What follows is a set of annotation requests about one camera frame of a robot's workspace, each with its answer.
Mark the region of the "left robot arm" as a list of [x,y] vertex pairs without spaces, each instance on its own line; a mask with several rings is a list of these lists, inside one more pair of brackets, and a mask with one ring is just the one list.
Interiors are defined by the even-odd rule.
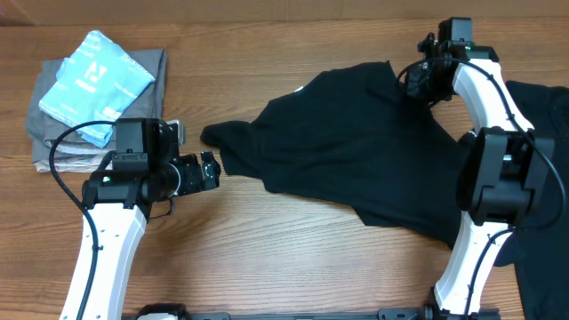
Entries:
[[83,214],[81,245],[63,319],[120,319],[140,240],[153,204],[218,188],[220,165],[210,151],[180,154],[178,120],[125,118],[113,122],[116,146],[105,154],[76,196],[52,176]]

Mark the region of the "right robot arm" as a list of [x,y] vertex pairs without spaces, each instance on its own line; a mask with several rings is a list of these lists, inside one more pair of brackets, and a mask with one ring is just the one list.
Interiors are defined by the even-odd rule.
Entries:
[[476,139],[456,190],[461,225],[451,258],[423,308],[411,319],[497,319],[481,294],[506,240],[538,211],[555,143],[537,135],[517,108],[491,46],[475,44],[470,18],[451,17],[418,44],[422,60],[399,75],[405,97],[434,106],[458,95]]

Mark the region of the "black t-shirt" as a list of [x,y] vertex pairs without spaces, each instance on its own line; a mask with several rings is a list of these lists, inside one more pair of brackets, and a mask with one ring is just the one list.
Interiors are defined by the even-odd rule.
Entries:
[[220,150],[227,174],[271,193],[345,204],[368,226],[448,245],[458,235],[455,190],[468,151],[405,99],[387,62],[322,72],[255,120],[207,125],[201,139]]

